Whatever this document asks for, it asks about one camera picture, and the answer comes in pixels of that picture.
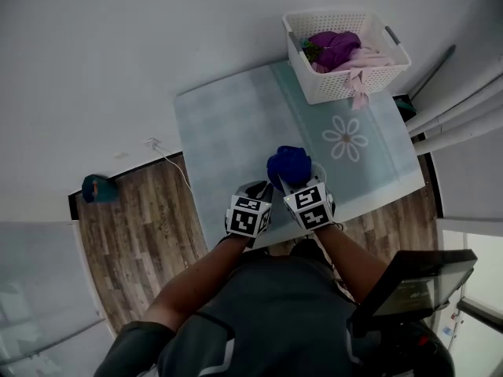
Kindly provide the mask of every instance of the handle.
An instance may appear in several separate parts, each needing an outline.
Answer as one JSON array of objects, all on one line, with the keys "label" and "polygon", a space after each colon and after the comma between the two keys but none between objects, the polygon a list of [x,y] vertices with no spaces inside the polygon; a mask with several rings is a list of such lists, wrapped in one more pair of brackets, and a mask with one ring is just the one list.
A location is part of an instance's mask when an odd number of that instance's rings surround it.
[{"label": "handle", "polygon": [[289,32],[288,33],[288,37],[290,38],[290,40],[292,41],[294,47],[297,49],[297,52],[302,52],[302,47],[300,46],[300,43],[299,41],[297,40],[295,34],[293,32]]},{"label": "handle", "polygon": [[387,31],[387,33],[391,36],[391,39],[393,39],[393,42],[396,44],[396,45],[399,45],[400,44],[400,39],[398,39],[395,35],[395,33],[391,30],[390,27],[388,27],[386,25],[386,27],[384,27],[384,29]]}]

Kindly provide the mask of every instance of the purple clothing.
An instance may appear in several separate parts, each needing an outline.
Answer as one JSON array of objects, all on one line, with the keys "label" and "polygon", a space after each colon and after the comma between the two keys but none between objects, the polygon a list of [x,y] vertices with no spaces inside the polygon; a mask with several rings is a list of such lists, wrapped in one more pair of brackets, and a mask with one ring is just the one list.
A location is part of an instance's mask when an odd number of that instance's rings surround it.
[{"label": "purple clothing", "polygon": [[328,71],[350,60],[353,49],[361,46],[360,38],[353,32],[320,32],[311,36],[309,42],[323,48],[314,62],[326,67]]}]

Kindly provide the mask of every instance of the wooden floor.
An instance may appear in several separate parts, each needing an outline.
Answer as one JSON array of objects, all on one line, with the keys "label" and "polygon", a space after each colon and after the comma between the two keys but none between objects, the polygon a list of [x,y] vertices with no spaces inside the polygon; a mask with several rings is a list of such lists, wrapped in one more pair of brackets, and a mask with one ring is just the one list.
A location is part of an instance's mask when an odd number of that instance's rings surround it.
[{"label": "wooden floor", "polygon": [[[184,171],[182,156],[172,159]],[[396,251],[437,248],[435,199],[426,186],[345,223],[344,231],[389,262]],[[117,203],[76,197],[83,245],[98,294],[115,331],[137,320],[170,278],[207,253],[193,198],[178,170],[163,161],[116,180]],[[287,254],[293,242],[270,247]]]}]

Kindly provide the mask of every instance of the table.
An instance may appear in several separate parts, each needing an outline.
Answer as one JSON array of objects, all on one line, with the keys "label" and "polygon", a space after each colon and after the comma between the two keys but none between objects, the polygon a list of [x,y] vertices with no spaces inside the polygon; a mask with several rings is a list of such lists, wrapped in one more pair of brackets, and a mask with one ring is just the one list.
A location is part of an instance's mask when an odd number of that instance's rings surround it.
[{"label": "table", "polygon": [[[239,185],[267,180],[266,162],[280,145],[304,147],[325,169],[340,222],[424,186],[409,134],[387,91],[372,94],[369,107],[359,111],[351,110],[351,99],[309,105],[294,71],[282,61],[184,93],[174,108],[208,249],[226,233],[231,195]],[[304,234],[275,190],[272,223],[254,248]]]}]

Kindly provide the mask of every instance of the power cord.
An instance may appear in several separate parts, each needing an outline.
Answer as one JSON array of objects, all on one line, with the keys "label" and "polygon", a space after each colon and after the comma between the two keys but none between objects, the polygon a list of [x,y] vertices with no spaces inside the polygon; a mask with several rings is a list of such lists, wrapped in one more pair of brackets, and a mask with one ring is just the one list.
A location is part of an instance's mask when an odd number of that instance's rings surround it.
[{"label": "power cord", "polygon": [[182,177],[183,177],[183,181],[185,182],[185,184],[186,184],[186,185],[187,185],[187,187],[189,188],[190,193],[192,194],[192,189],[190,188],[190,185],[189,185],[189,183],[188,183],[187,179],[185,178],[185,174],[183,173],[182,168],[181,168],[179,165],[177,165],[175,162],[173,162],[173,161],[169,160],[169,159],[168,159],[168,158],[167,158],[167,157],[166,157],[166,156],[165,156],[165,155],[164,155],[161,151],[159,151],[159,149],[162,149],[162,150],[163,150],[163,151],[165,151],[165,152],[168,152],[168,150],[166,150],[166,149],[164,149],[164,148],[160,147],[160,146],[159,146],[159,145],[157,145],[157,144],[152,144],[151,146],[152,146],[152,149],[153,149],[155,152],[157,152],[159,155],[161,155],[163,158],[165,158],[165,160],[166,160],[166,161],[168,161],[171,165],[175,165],[175,166],[178,168],[178,170],[180,170],[180,173],[182,174]]}]

